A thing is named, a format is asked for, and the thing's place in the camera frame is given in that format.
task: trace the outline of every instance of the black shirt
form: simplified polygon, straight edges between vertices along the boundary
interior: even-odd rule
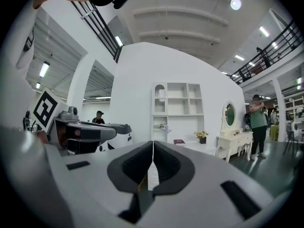
[[[97,117],[95,117],[93,120],[92,120],[92,123],[94,124],[104,124],[104,120],[102,118],[100,119],[97,119]]]

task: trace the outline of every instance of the oval mirror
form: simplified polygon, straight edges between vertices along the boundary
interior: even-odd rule
[[[235,109],[232,104],[226,106],[225,116],[227,124],[231,126],[235,119]]]

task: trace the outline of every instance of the round ceiling light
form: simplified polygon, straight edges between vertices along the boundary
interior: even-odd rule
[[[239,10],[242,6],[242,3],[240,0],[231,0],[230,6],[232,7],[233,10]]]

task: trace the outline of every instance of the arched cabinet door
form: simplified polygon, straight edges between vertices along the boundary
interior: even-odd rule
[[[168,115],[167,83],[152,85],[152,115]]]

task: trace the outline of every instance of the pillar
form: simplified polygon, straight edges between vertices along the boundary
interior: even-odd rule
[[[92,54],[84,55],[74,73],[70,89],[68,91],[66,103],[69,106],[75,106],[78,109],[78,116],[81,115],[83,98],[86,91],[86,84],[92,70],[92,66],[95,62],[95,57]]]
[[[279,137],[278,142],[285,141],[285,133],[286,133],[286,115],[285,115],[285,101],[284,96],[282,95],[281,87],[279,85],[279,81],[277,78],[272,80],[275,88],[276,100],[279,108]]]

